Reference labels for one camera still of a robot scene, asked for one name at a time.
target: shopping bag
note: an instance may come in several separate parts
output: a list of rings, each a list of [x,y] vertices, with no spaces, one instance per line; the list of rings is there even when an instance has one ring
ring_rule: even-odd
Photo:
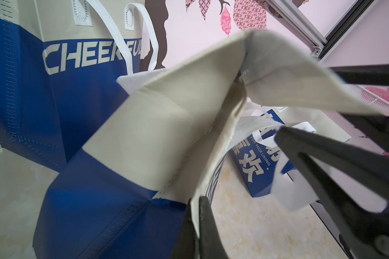
[[[248,101],[242,116],[265,116],[287,126],[345,142],[350,136],[318,109],[267,107]],[[270,194],[275,168],[282,153],[274,141],[276,127],[253,132],[229,153],[242,174],[252,197]],[[281,173],[294,169],[288,160]]]
[[[3,148],[61,171],[126,99],[116,79],[139,71],[149,19],[130,2],[0,0]]]
[[[246,83],[255,66],[270,73]],[[281,80],[302,88],[299,101],[259,95],[268,82],[278,87],[272,74],[296,69],[306,73]],[[282,126],[241,117],[248,91],[260,105],[375,113],[269,32],[242,32],[150,78],[153,72],[118,79],[137,85],[49,186],[33,238],[38,258],[168,258],[187,205],[199,237],[199,198],[212,198],[226,153],[256,130]],[[313,87],[322,88],[318,96],[309,95]]]

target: bag handle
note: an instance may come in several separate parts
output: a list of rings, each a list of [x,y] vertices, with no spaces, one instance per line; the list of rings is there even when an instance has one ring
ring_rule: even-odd
[[[98,13],[99,17],[104,22],[105,26],[108,28],[109,33],[111,34],[112,38],[114,39],[115,44],[117,45],[119,51],[121,52],[122,56],[124,57],[125,64],[127,66],[127,75],[134,74],[133,72],[133,55],[131,54],[130,50],[128,49],[127,44],[125,44],[125,41],[115,24],[114,20],[109,15],[108,11],[105,9],[105,7],[99,2],[99,0],[87,0],[87,2],[94,8],[94,10]],[[153,23],[151,22],[150,15],[148,14],[147,10],[145,9],[144,5],[142,4],[127,4],[127,6],[133,5],[138,8],[140,13],[143,16],[143,19],[145,21],[145,24],[147,25],[148,32],[150,35],[151,45],[153,46],[153,55],[151,56],[150,64],[148,66],[148,70],[154,70],[154,68],[157,65],[157,55],[158,55],[158,41],[156,38],[156,33],[154,32]]]
[[[137,9],[140,11],[141,15],[143,16],[143,20],[145,24],[147,25],[148,29],[148,36],[150,37],[151,46],[153,47],[153,54],[151,55],[150,63],[148,65],[148,71],[152,71],[156,68],[157,65],[157,56],[158,56],[158,41],[156,37],[156,32],[154,31],[153,22],[151,21],[150,15],[147,12],[147,9],[144,5],[139,3],[129,3],[125,6],[124,9],[124,16],[125,16],[125,29],[130,29],[128,27],[128,20],[127,20],[127,10],[132,10],[132,18],[134,19],[134,10],[131,7],[137,7]],[[134,30],[134,20],[132,21],[132,30]]]

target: blue bag panel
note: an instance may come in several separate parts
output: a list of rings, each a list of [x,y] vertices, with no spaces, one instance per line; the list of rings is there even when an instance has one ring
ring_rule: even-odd
[[[41,40],[0,19],[0,144],[59,171],[66,158],[42,49]]]
[[[283,123],[273,110],[269,110],[267,113],[275,121]],[[265,139],[275,133],[275,130],[270,130],[262,138]],[[252,135],[230,150],[235,164],[237,164],[240,173],[248,185],[249,193],[252,197],[261,197],[270,193],[279,152],[277,148],[267,148],[255,142]],[[248,160],[248,163],[241,163],[245,158]],[[291,161],[288,161],[281,173],[284,174],[293,169],[293,167]]]
[[[180,233],[186,204],[164,199],[149,201],[129,226],[98,258],[167,259]]]
[[[125,42],[133,56],[133,70],[137,73],[141,39],[126,39]],[[116,82],[119,76],[127,74],[126,63],[119,59],[122,56],[113,49],[113,39],[45,43],[45,48],[50,46],[57,50],[49,53],[45,60],[49,68],[55,68],[49,77],[59,113],[66,159],[69,161],[128,97]],[[78,60],[69,59],[77,52]]]
[[[170,242],[162,248],[168,253],[186,205],[151,201],[155,194],[80,149],[46,192],[33,237],[37,258],[93,258],[108,244],[113,253],[128,253],[149,246],[151,241],[141,240],[151,239],[158,245],[145,252],[154,253],[160,243]],[[121,244],[122,250],[115,243],[119,237],[132,237]]]

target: white handle strap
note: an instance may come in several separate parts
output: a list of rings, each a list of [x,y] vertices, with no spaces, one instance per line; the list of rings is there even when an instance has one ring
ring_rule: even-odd
[[[148,14],[147,9],[144,7],[144,5],[138,3],[129,3],[125,6],[124,14],[127,12],[128,8],[131,8],[133,6],[137,7],[137,9],[140,11],[141,15],[143,16],[144,22],[147,25],[148,36],[150,37],[151,46],[153,47],[153,55],[151,55],[150,63],[148,65],[148,70],[151,71],[154,70],[157,65],[158,41],[156,37],[156,32],[154,31],[153,22],[151,22],[150,15]]]
[[[109,33],[111,34],[112,38],[115,41],[115,44],[117,45],[119,51],[121,52],[122,56],[124,57],[125,64],[127,66],[127,75],[134,74],[133,72],[133,55],[131,54],[130,50],[128,49],[127,44],[125,44],[125,41],[115,24],[114,20],[111,18],[105,7],[99,2],[99,0],[87,0],[88,3],[94,8],[94,10],[98,13],[102,21],[104,22],[105,26],[108,28]],[[154,70],[154,68],[157,65],[157,55],[158,55],[158,41],[156,38],[156,34],[154,32],[153,23],[151,22],[150,15],[148,14],[147,10],[145,9],[144,5],[142,4],[127,4],[127,6],[133,5],[138,8],[140,13],[142,14],[145,24],[147,25],[148,32],[150,35],[151,45],[153,46],[153,55],[150,60],[150,64],[148,66],[149,70]]]
[[[119,32],[117,25],[114,23],[114,20],[111,18],[111,16],[107,12],[107,9],[105,9],[105,7],[98,0],[87,0],[87,1],[93,7],[93,9],[98,13],[99,17],[102,19],[105,26],[108,28],[109,33],[111,34],[112,38],[115,41],[115,44],[117,45],[119,51],[121,52],[122,56],[124,57],[125,64],[127,66],[127,75],[134,74],[134,72],[133,72],[133,55],[131,54],[130,50],[128,49],[127,44],[125,44],[125,41],[122,38],[122,35]]]

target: marble floor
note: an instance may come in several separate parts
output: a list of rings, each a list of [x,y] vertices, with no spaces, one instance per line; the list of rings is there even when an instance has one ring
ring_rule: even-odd
[[[271,196],[251,198],[228,157],[212,209],[230,258],[347,258],[310,206],[294,213]],[[0,259],[36,258],[32,238],[57,172],[0,147]]]

